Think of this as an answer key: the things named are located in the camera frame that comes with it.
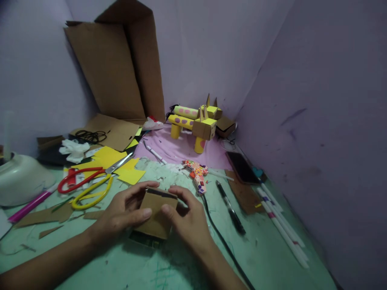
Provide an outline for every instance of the pink marker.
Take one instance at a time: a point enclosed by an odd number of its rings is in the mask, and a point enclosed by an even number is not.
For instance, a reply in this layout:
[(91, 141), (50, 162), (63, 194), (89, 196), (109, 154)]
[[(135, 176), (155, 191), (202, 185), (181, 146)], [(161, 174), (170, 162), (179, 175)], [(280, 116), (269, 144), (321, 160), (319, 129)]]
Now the pink marker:
[(13, 216), (11, 216), (8, 219), (8, 221), (10, 221), (13, 224), (17, 223), (19, 220), (25, 217), (31, 210), (33, 210), (35, 207), (41, 204), (47, 197), (49, 197), (58, 188), (58, 184), (59, 183), (56, 183), (46, 191), (43, 191), (36, 198), (30, 201), (29, 204), (27, 204), (25, 207), (23, 207), (21, 210), (15, 213)]

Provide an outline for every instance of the red scissors handle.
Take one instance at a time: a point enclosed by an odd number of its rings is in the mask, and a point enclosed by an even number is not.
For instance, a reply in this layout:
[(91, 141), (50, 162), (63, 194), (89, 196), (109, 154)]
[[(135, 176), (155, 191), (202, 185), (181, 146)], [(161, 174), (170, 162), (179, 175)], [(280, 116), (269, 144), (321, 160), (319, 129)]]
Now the red scissors handle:
[[(78, 183), (77, 185), (67, 189), (67, 190), (63, 190), (62, 187), (63, 185), (72, 177), (76, 176), (77, 174), (79, 173), (82, 173), (82, 172), (86, 172), (86, 171), (96, 171), (95, 173), (93, 173), (91, 176), (89, 176), (88, 178), (85, 178), (85, 180), (83, 180), (82, 182)], [(69, 193), (79, 187), (81, 187), (82, 185), (84, 185), (85, 183), (89, 182), (90, 180), (92, 180), (94, 177), (96, 177), (97, 175), (99, 174), (106, 174), (105, 172), (105, 169), (103, 169), (103, 167), (93, 167), (93, 168), (84, 168), (84, 169), (81, 169), (81, 170), (77, 170), (73, 173), (70, 173), (62, 179), (62, 181), (59, 183), (58, 185), (58, 192), (59, 193)]]

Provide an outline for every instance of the pen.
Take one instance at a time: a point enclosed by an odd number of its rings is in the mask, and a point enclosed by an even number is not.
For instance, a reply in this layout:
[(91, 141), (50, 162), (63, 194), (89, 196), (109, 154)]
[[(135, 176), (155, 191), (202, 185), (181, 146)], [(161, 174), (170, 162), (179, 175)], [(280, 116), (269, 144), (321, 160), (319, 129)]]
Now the pen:
[(235, 213), (235, 211), (234, 211), (233, 208), (231, 207), (231, 203), (230, 203), (229, 199), (227, 198), (227, 195), (226, 195), (225, 191), (223, 190), (223, 187), (221, 186), (221, 184), (219, 183), (219, 181), (216, 181), (216, 186), (218, 187), (219, 192), (221, 193), (221, 196), (222, 196), (223, 200), (224, 200), (225, 203), (226, 203), (226, 206), (227, 206), (227, 208), (228, 208), (228, 210), (229, 210), (229, 214), (230, 214), (230, 216), (231, 216), (231, 219), (233, 220), (233, 223), (234, 223), (235, 228), (237, 229), (237, 231), (238, 231), (241, 235), (246, 234), (246, 231), (245, 231), (245, 229), (243, 228), (241, 221), (239, 220), (237, 214)]

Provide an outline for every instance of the cardboard piece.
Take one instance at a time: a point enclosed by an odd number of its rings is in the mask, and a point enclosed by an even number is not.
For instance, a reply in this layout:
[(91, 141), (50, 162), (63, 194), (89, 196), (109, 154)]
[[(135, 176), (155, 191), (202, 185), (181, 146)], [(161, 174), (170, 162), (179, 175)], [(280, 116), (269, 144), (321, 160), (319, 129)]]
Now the cardboard piece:
[(97, 114), (87, 123), (85, 127), (75, 129), (70, 134), (75, 136), (75, 134), (80, 130), (90, 132), (103, 131), (106, 133), (107, 137), (105, 140), (98, 142), (98, 144), (123, 152), (133, 141), (138, 128), (139, 125), (134, 123)]
[(177, 196), (158, 188), (148, 187), (140, 209), (151, 208), (152, 216), (145, 223), (134, 228), (134, 230), (166, 240), (171, 231), (171, 223), (161, 212), (161, 207), (164, 204), (169, 204), (176, 208)]
[(91, 212), (85, 213), (83, 218), (86, 219), (86, 220), (97, 220), (97, 219), (100, 218), (100, 216), (102, 216), (103, 213), (104, 213), (104, 210), (101, 210), (101, 211), (91, 211)]
[(216, 122), (216, 133), (222, 137), (227, 138), (232, 132), (235, 131), (236, 123), (226, 116), (221, 117)]
[(247, 215), (256, 212), (265, 212), (263, 206), (256, 207), (261, 201), (250, 185), (240, 183), (234, 171), (226, 170), (226, 175), (234, 179), (234, 181), (228, 180), (229, 185), (238, 200), (240, 207)]
[(57, 206), (58, 205), (55, 205), (48, 209), (29, 213), (25, 217), (23, 217), (17, 224), (15, 224), (14, 227), (21, 228), (24, 226), (41, 224), (45, 222), (63, 223), (67, 221), (74, 211), (73, 207), (71, 206), (71, 203), (64, 204), (60, 209), (52, 213), (51, 211)]
[(39, 240), (45, 236), (47, 236), (48, 234), (51, 234), (52, 232), (56, 231), (57, 229), (61, 228), (63, 226), (59, 226), (59, 227), (56, 227), (56, 228), (53, 228), (51, 230), (45, 230), (45, 231), (42, 231), (40, 232), (39, 234)]
[(65, 33), (101, 112), (131, 122), (144, 123), (146, 116), (164, 122), (152, 10), (135, 0), (118, 0), (95, 22), (67, 21)]

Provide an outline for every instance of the wall stain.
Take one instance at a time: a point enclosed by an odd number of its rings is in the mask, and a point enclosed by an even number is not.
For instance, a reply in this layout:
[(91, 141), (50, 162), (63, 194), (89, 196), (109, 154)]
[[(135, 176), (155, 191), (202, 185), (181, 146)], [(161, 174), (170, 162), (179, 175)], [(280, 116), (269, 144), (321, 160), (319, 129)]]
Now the wall stain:
[(308, 108), (304, 108), (304, 109), (300, 109), (298, 111), (295, 111), (292, 115), (290, 115), (289, 117), (287, 117), (285, 119), (285, 121), (283, 121), (281, 123), (281, 126), (285, 125), (286, 123), (292, 121), (294, 118), (298, 117), (299, 115), (301, 115), (302, 113), (304, 113)]

